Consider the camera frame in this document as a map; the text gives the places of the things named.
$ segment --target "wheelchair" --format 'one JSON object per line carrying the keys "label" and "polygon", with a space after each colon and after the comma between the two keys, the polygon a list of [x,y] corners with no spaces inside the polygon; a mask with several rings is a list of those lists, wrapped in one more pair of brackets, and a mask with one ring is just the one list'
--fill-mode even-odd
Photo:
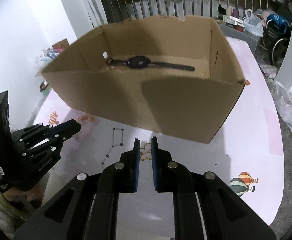
{"label": "wheelchair", "polygon": [[287,29],[285,34],[282,34],[284,29],[285,26],[277,26],[272,19],[267,20],[259,44],[261,48],[268,51],[270,64],[277,67],[282,64],[291,36],[291,27]]}

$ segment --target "small cardboard box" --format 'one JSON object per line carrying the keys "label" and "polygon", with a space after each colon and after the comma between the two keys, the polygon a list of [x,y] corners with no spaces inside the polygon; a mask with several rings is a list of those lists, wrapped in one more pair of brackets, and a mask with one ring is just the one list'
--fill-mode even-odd
{"label": "small cardboard box", "polygon": [[[62,41],[59,41],[52,45],[53,49],[66,49],[67,47],[69,47],[69,43],[67,39],[63,39]],[[42,75],[42,70],[38,71],[35,76],[38,77],[41,75]]]}
{"label": "small cardboard box", "polygon": [[[147,56],[190,65],[112,69],[113,59]],[[155,16],[95,28],[42,72],[65,103],[83,112],[183,139],[209,143],[236,104],[244,75],[208,17]]]}

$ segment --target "table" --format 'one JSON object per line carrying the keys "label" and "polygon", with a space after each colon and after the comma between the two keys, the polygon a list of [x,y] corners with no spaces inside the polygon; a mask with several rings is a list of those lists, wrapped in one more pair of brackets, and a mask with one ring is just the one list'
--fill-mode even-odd
{"label": "table", "polygon": [[[80,172],[96,174],[117,162],[121,153],[141,140],[144,152],[157,136],[161,149],[190,171],[213,171],[225,183],[241,178],[246,191],[241,198],[269,225],[274,220],[284,189],[284,155],[281,130],[273,99],[246,42],[227,38],[233,48],[246,86],[227,120],[211,143],[202,144],[139,129],[87,115],[69,108],[51,91],[34,124],[44,125],[78,120],[81,131],[64,143],[62,159],[53,167],[44,202]],[[174,237],[172,193],[156,193],[152,163],[140,163],[139,186],[135,194],[120,194],[118,224],[135,231]]]}

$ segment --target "screw head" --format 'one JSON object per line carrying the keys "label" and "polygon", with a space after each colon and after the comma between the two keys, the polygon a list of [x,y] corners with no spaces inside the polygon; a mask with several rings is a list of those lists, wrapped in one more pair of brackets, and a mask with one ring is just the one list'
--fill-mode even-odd
{"label": "screw head", "polygon": [[175,169],[177,168],[178,164],[176,162],[169,162],[168,163],[168,167],[171,169]]}
{"label": "screw head", "polygon": [[87,178],[87,175],[85,173],[80,173],[77,175],[78,180],[85,180]]}
{"label": "screw head", "polygon": [[216,177],[216,175],[211,171],[206,172],[205,176],[207,179],[214,179]]}
{"label": "screw head", "polygon": [[121,170],[122,168],[125,167],[125,165],[123,163],[116,163],[114,165],[114,167],[115,167],[116,170]]}

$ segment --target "plastic bag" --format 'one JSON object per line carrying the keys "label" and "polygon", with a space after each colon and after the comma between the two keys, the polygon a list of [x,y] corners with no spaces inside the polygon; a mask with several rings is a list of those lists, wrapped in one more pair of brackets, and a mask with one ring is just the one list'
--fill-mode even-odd
{"label": "plastic bag", "polygon": [[48,49],[46,50],[46,55],[51,59],[55,59],[59,55],[59,51],[56,49]]}
{"label": "plastic bag", "polygon": [[252,10],[245,10],[244,29],[253,35],[262,37],[262,20],[252,13]]}
{"label": "plastic bag", "polygon": [[289,24],[289,22],[283,16],[278,14],[270,14],[267,20],[273,20],[276,23],[278,31],[281,32],[281,34],[285,34],[288,28],[291,27],[291,24]]}
{"label": "plastic bag", "polygon": [[287,124],[292,132],[292,93],[276,81],[274,102],[281,119]]}
{"label": "plastic bag", "polygon": [[262,69],[265,77],[270,79],[275,79],[278,74],[279,69],[276,66],[268,65],[268,64],[259,64]]}
{"label": "plastic bag", "polygon": [[47,56],[46,50],[42,50],[42,53],[39,57],[35,58],[37,71],[42,71],[51,61],[52,59]]}

